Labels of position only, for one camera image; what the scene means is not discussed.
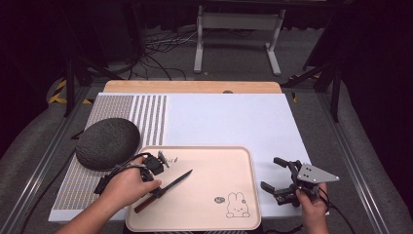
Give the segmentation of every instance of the wooden edge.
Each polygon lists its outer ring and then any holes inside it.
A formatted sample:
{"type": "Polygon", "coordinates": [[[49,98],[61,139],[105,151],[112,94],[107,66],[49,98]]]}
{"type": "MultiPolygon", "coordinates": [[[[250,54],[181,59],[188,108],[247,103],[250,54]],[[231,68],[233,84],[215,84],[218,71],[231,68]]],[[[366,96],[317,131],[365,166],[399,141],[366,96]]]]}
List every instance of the wooden edge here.
{"type": "Polygon", "coordinates": [[[241,81],[118,81],[106,83],[105,93],[282,94],[277,82],[241,81]]]}

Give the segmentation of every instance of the human hand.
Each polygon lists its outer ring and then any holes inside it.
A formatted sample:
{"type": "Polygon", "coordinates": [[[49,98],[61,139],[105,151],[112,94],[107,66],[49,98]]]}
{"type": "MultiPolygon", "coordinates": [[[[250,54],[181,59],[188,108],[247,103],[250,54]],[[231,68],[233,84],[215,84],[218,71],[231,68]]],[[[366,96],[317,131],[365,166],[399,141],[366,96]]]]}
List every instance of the human hand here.
{"type": "MultiPolygon", "coordinates": [[[[327,185],[320,183],[319,188],[325,193],[327,192],[327,185]]],[[[325,220],[326,204],[320,199],[310,200],[310,198],[300,189],[295,191],[298,201],[300,201],[303,211],[303,224],[307,230],[307,233],[328,233],[327,223],[325,220]]],[[[325,200],[325,194],[319,192],[325,200]]]]}
{"type": "MultiPolygon", "coordinates": [[[[141,157],[134,160],[138,164],[142,161],[141,157]]],[[[120,210],[160,185],[161,181],[158,179],[143,182],[140,177],[140,169],[131,168],[115,175],[99,198],[107,200],[120,210]]]]}

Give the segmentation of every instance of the knife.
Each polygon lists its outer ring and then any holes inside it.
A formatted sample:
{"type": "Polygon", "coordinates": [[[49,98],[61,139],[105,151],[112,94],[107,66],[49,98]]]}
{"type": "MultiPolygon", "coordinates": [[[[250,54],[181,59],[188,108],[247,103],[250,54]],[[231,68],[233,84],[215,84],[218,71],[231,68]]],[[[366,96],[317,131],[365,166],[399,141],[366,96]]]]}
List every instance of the knife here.
{"type": "MultiPolygon", "coordinates": [[[[165,188],[162,189],[162,194],[164,195],[165,192],[167,192],[170,188],[174,187],[178,182],[182,181],[184,178],[186,178],[189,174],[192,173],[192,170],[190,170],[188,173],[181,175],[179,178],[174,180],[172,183],[168,184],[165,188]]],[[[160,198],[161,196],[155,196],[152,195],[148,199],[146,199],[144,202],[141,204],[137,205],[137,207],[134,208],[135,213],[141,212],[143,209],[145,209],[147,206],[149,206],[151,203],[153,203],[157,198],[160,198]]]]}

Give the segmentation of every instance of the beige tray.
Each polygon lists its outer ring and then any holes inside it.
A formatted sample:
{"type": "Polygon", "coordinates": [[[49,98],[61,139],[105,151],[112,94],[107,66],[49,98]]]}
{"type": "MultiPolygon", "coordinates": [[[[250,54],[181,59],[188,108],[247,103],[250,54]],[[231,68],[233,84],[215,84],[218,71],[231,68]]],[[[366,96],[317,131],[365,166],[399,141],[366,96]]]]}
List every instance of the beige tray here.
{"type": "Polygon", "coordinates": [[[132,231],[251,230],[261,222],[249,152],[243,147],[147,146],[162,150],[170,168],[156,176],[163,187],[189,170],[193,172],[140,213],[128,208],[132,231]]]}

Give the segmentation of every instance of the bunny drawing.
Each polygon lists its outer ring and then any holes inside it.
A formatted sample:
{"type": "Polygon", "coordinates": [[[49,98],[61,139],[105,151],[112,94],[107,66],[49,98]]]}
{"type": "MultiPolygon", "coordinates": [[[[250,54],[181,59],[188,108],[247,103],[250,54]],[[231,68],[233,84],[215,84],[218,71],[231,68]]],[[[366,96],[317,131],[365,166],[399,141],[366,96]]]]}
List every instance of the bunny drawing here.
{"type": "Polygon", "coordinates": [[[228,213],[227,217],[249,217],[248,206],[244,198],[244,194],[230,193],[228,195],[228,213]]]}

